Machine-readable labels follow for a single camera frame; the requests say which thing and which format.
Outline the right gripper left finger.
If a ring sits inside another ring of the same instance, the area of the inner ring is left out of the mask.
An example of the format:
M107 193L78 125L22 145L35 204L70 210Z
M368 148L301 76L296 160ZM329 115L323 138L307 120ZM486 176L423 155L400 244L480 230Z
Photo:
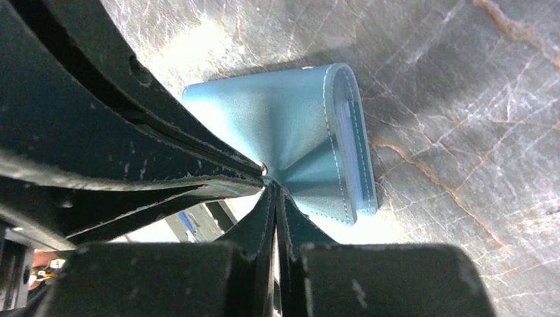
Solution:
M271 316L277 190L206 243L80 247L32 316Z

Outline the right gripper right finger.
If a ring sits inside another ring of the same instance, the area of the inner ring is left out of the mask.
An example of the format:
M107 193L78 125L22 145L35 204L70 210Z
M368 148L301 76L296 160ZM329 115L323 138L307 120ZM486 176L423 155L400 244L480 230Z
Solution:
M474 263L449 244L339 244L278 191L284 316L494 316Z

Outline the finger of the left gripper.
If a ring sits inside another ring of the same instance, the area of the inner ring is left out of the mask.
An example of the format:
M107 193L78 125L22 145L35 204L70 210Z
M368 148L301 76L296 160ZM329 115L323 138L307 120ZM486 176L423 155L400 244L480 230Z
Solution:
M110 180L64 174L1 176L1 251L64 251L109 241L200 203L252 195L260 176Z
M139 62L99 1L2 1L1 185L255 191L262 179Z

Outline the blue card holder wallet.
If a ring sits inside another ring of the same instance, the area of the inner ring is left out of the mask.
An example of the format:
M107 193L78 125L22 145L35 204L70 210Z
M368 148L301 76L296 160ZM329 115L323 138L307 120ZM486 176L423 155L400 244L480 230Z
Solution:
M378 200L363 105L345 63L187 86L185 109L291 193L308 215L354 225Z

